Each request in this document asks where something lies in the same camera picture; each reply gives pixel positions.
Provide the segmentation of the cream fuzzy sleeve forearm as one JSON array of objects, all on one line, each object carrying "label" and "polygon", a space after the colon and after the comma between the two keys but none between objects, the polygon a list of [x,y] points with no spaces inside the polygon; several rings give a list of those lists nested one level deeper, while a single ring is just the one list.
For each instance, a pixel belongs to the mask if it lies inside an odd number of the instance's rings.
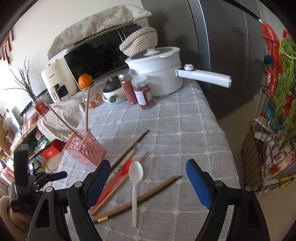
[{"label": "cream fuzzy sleeve forearm", "polygon": [[9,218],[10,198],[1,197],[1,240],[27,240],[25,235]]}]

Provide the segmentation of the left hand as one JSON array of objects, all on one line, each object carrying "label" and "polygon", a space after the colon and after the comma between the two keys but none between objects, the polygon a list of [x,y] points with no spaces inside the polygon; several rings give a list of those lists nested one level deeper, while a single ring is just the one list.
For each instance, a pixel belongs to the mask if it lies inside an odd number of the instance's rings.
[{"label": "left hand", "polygon": [[19,228],[25,235],[28,235],[30,224],[32,221],[32,216],[26,212],[13,212],[10,208],[9,218],[12,223]]}]

